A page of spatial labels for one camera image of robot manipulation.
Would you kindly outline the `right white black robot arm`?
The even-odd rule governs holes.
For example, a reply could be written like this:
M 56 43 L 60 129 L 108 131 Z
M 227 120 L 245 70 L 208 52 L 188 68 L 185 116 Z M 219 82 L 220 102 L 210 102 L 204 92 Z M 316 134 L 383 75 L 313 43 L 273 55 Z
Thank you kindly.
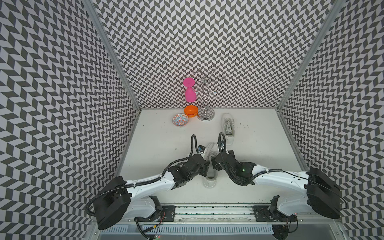
M 223 170 L 236 185 L 265 185 L 290 192 L 278 194 L 267 207 L 272 221 L 291 221 L 301 213 L 316 213 L 328 219 L 341 217 L 340 187 L 320 169 L 311 167 L 309 171 L 290 172 L 283 169 L 269 169 L 252 162 L 239 162 L 234 152 L 220 152 L 212 159 L 215 170 Z

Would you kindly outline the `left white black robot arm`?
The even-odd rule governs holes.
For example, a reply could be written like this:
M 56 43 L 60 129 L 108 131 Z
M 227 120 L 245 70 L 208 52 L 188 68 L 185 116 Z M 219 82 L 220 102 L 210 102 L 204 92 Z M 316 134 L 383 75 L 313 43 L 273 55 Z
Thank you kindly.
M 125 181 L 116 177 L 89 200 L 85 211 L 96 217 L 99 230 L 112 227 L 124 217 L 156 221 L 163 207 L 155 194 L 183 187 L 198 175 L 207 176 L 209 165 L 201 154 L 195 154 L 150 178 Z

